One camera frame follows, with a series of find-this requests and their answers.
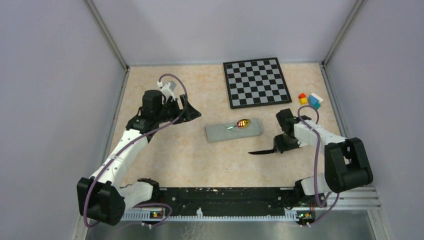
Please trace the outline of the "dark purple knife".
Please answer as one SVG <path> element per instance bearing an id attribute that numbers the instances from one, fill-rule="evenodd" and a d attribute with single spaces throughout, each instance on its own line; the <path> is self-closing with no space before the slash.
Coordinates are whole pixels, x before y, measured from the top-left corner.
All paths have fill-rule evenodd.
<path id="1" fill-rule="evenodd" d="M 268 150 L 258 150 L 258 151 L 251 151 L 248 152 L 251 155 L 267 155 L 267 154 L 273 154 L 276 151 L 274 149 L 268 149 Z"/>

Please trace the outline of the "grey cloth napkin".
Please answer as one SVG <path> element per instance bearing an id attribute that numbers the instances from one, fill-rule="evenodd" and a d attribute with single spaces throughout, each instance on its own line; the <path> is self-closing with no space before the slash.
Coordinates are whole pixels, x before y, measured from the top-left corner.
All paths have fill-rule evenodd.
<path id="1" fill-rule="evenodd" d="M 230 140 L 258 137 L 264 133 L 262 122 L 258 118 L 248 118 L 251 123 L 246 128 L 232 128 L 236 122 L 221 123 L 214 125 L 207 125 L 205 127 L 206 138 L 209 143 L 225 142 Z"/>

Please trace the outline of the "iridescent metal spoon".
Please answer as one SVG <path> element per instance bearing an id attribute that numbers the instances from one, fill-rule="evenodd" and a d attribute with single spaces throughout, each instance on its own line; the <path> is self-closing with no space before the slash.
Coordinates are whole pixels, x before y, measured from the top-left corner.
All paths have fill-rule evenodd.
<path id="1" fill-rule="evenodd" d="M 247 128 L 251 124 L 251 120 L 247 118 L 243 118 L 238 120 L 234 125 L 229 126 L 227 130 L 238 128 L 238 129 L 244 129 Z"/>

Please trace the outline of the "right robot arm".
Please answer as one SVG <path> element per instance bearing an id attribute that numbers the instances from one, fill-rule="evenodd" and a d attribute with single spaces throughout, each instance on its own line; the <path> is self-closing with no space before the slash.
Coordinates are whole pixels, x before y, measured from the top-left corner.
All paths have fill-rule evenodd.
<path id="1" fill-rule="evenodd" d="M 315 148 L 313 176 L 297 180 L 293 200 L 307 206 L 314 195 L 342 193 L 369 185 L 373 171 L 362 140 L 336 135 L 306 115 L 287 108 L 276 114 L 282 134 L 274 138 L 274 151 L 284 153 L 305 146 Z"/>

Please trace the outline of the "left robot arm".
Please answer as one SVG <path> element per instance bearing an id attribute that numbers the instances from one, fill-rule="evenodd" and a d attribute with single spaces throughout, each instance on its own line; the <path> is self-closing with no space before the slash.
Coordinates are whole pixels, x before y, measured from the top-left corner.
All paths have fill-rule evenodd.
<path id="1" fill-rule="evenodd" d="M 115 226 L 124 212 L 137 204 L 154 207 L 160 202 L 158 182 L 143 178 L 122 186 L 135 158 L 158 131 L 201 117 L 192 107 L 187 93 L 176 99 L 163 90 L 147 90 L 142 106 L 125 126 L 122 137 L 104 163 L 90 177 L 82 177 L 77 185 L 79 213 L 87 227 L 88 219 Z"/>

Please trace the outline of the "yellow wooden block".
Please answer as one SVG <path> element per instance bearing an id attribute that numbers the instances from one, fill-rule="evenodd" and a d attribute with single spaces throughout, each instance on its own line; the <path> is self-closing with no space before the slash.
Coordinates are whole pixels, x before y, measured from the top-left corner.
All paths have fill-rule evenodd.
<path id="1" fill-rule="evenodd" d="M 309 103 L 307 97 L 300 98 L 299 102 L 300 102 L 301 105 L 307 105 Z"/>

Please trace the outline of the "teal wooden block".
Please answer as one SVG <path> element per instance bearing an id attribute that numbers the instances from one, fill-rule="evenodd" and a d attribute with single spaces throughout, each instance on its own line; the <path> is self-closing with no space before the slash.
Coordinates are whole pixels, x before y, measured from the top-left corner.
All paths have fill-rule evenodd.
<path id="1" fill-rule="evenodd" d="M 320 102 L 316 102 L 313 107 L 318 110 L 321 107 L 321 103 Z"/>

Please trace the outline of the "blue wooden block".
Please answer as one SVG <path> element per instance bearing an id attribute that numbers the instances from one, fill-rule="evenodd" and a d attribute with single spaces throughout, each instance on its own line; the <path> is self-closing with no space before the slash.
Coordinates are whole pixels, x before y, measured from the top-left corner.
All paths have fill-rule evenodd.
<path id="1" fill-rule="evenodd" d="M 309 103 L 309 105 L 311 106 L 311 107 L 313 107 L 313 105 L 315 104 L 315 103 L 317 103 L 318 101 L 314 98 L 314 97 L 312 97 L 311 95 L 308 97 L 308 103 Z"/>

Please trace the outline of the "white wooden block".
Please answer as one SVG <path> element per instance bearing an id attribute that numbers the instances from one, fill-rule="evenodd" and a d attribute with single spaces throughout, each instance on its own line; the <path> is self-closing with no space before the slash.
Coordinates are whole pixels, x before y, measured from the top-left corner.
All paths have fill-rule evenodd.
<path id="1" fill-rule="evenodd" d="M 311 93 L 311 96 L 314 97 L 318 102 L 322 103 L 324 100 L 316 93 Z"/>

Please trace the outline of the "black and grey chessboard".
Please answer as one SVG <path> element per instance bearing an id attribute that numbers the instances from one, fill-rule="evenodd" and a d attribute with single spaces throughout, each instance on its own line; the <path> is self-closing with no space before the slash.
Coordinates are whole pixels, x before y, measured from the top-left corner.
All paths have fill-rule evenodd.
<path id="1" fill-rule="evenodd" d="M 292 102 L 277 57 L 229 61 L 222 65 L 231 109 Z"/>

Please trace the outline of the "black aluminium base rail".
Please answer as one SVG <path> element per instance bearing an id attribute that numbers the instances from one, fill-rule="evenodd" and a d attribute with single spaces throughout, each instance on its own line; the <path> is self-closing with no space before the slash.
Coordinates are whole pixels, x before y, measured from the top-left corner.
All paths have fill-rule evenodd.
<path id="1" fill-rule="evenodd" d="M 110 226 L 120 221 L 294 221 L 314 222 L 319 207 L 313 196 L 297 197 L 283 187 L 168 187 L 153 189 L 151 199 L 126 203 L 121 189 L 96 190 L 87 217 Z"/>

